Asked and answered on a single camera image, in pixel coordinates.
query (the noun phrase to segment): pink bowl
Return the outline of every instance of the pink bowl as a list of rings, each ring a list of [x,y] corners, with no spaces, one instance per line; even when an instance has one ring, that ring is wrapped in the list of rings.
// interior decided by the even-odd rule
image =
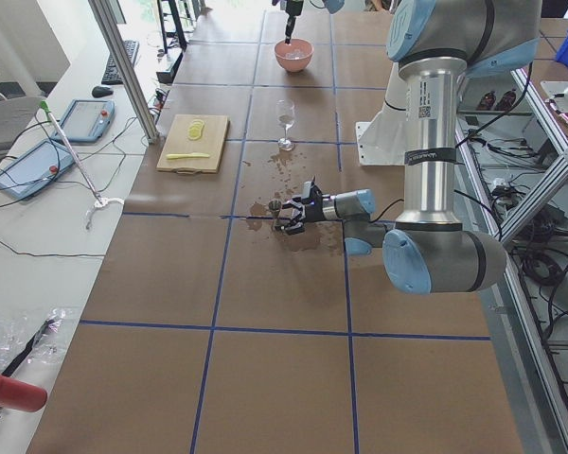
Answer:
[[[280,41],[274,48],[275,59],[289,73],[297,73],[310,64],[313,46],[305,41],[292,38],[290,44]]]

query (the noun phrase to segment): blue case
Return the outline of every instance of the blue case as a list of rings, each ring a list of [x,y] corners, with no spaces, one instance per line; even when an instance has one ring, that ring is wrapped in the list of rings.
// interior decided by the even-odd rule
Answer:
[[[112,100],[74,99],[59,125],[72,144],[93,144],[108,130],[114,117],[115,104]],[[51,138],[61,142],[57,132]]]
[[[67,148],[45,139],[0,170],[0,189],[17,200],[33,196],[74,164]]]

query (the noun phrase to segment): keyboard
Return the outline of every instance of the keyboard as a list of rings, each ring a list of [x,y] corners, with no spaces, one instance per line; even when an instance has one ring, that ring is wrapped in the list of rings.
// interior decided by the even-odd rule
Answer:
[[[129,59],[134,66],[137,54],[139,53],[139,41],[126,40],[124,41],[124,48],[126,49],[126,53],[129,55]],[[103,79],[101,79],[101,85],[119,85],[121,83],[124,82],[122,82],[122,77],[117,71],[114,57],[110,55],[110,58],[107,59],[107,64],[105,65],[105,72],[103,73]]]

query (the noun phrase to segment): yellow knife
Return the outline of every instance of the yellow knife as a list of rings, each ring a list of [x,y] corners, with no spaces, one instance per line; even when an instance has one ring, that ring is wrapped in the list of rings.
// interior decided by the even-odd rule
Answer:
[[[167,159],[209,158],[208,153],[174,153],[167,154]]]

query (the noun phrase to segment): cutting board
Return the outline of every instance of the cutting board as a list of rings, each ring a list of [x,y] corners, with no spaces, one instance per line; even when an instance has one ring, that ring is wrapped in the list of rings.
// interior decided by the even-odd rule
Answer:
[[[196,119],[204,122],[202,137],[189,140],[189,125]],[[175,115],[156,168],[162,172],[217,173],[228,126],[225,115]],[[210,157],[167,159],[168,154],[180,153],[207,153]]]

